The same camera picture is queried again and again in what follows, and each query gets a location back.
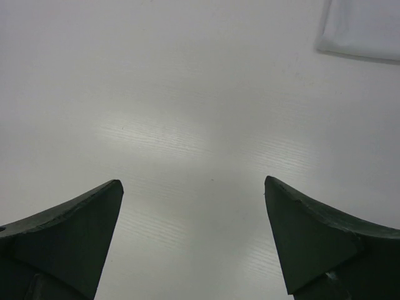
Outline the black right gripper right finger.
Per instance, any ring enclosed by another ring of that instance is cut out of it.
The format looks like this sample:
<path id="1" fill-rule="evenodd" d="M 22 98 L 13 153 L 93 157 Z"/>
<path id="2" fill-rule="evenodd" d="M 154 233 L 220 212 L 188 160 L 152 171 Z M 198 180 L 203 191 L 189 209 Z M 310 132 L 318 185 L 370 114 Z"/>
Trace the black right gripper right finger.
<path id="1" fill-rule="evenodd" d="M 359 219 L 267 176 L 266 209 L 294 299 L 399 299 L 399 230 Z"/>

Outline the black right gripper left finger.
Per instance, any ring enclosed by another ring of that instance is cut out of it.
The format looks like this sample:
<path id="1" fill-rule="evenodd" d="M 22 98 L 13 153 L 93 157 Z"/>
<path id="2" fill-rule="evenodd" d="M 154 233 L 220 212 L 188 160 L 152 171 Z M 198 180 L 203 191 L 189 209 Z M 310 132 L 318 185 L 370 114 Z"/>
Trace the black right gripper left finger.
<path id="1" fill-rule="evenodd" d="M 114 179 L 1 226 L 1 299 L 94 299 L 124 189 Z"/>

